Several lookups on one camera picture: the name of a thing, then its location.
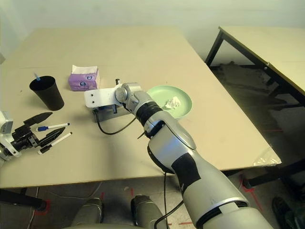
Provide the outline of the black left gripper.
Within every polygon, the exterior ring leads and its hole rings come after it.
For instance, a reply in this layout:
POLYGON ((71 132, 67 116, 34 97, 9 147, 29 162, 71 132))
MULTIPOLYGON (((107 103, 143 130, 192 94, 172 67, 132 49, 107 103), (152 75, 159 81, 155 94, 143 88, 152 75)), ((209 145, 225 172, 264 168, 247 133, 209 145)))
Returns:
POLYGON ((35 115, 27 120, 25 120, 21 127, 15 129, 12 133, 12 137, 14 141, 11 143, 12 146, 17 150, 21 151, 27 148, 37 147, 37 146, 46 146, 52 141, 54 141, 58 136, 62 134, 65 130, 65 127, 58 128, 56 130, 48 133, 43 139, 40 141, 36 137, 36 135, 31 131, 29 126, 34 124, 39 124, 46 120, 49 116, 51 116, 53 112, 44 112, 38 115, 35 115))

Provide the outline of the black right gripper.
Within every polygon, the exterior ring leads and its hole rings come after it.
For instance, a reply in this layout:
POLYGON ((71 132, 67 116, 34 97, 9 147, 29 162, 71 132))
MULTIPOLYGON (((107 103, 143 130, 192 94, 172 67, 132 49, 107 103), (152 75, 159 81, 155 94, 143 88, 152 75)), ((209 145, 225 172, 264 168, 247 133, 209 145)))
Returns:
POLYGON ((105 105, 99 107, 99 113, 103 114, 116 114, 117 113, 117 105, 105 105))

